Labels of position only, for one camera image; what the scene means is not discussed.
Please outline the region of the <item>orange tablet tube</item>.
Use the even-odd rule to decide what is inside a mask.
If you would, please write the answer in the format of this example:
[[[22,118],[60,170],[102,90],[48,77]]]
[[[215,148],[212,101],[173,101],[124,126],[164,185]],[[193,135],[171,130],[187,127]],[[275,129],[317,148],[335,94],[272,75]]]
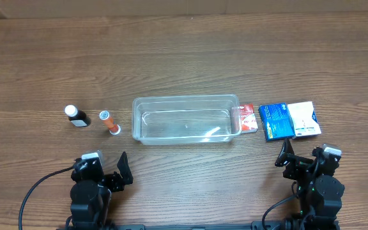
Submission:
[[[109,111],[101,111],[99,113],[99,118],[103,121],[112,135],[118,135],[120,133],[121,128],[114,122]]]

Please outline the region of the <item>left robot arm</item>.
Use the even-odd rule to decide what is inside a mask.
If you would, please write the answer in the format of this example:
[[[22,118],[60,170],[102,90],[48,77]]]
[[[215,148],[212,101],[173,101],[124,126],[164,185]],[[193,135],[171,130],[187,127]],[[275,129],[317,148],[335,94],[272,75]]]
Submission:
[[[134,181],[123,152],[117,163],[117,171],[105,174],[101,151],[83,154],[75,161],[71,179],[75,185],[70,190],[71,229],[116,229],[107,218],[112,194],[121,192]]]

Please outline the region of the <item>red medicine box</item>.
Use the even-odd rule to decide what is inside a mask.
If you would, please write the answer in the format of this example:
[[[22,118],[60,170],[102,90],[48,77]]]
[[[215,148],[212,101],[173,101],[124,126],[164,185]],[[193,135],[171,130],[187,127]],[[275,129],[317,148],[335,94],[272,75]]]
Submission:
[[[257,132],[258,125],[252,103],[240,105],[241,132],[243,134]]]

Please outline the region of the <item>white medicine box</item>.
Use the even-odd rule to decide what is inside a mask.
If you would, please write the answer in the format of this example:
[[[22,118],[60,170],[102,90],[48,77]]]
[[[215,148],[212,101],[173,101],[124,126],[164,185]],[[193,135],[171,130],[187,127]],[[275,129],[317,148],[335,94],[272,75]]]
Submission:
[[[287,105],[291,124],[293,127],[293,138],[309,137],[321,134],[313,103],[299,102]]]

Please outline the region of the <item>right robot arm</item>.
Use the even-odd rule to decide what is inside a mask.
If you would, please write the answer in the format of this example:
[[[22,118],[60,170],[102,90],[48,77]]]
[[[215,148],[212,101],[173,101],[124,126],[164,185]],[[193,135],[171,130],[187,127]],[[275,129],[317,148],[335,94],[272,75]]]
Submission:
[[[294,181],[293,197],[300,203],[300,213],[282,220],[280,229],[340,229],[337,214],[342,208],[345,186],[334,178],[334,173],[342,150],[323,144],[315,147],[311,155],[313,159],[295,155],[290,140],[284,140],[275,166],[284,167],[283,177]]]

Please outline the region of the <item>blue medicine box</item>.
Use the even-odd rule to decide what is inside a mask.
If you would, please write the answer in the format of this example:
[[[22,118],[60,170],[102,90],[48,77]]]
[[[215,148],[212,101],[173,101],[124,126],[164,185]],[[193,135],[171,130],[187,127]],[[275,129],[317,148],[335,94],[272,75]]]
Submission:
[[[266,141],[291,138],[294,136],[286,103],[259,106]]]

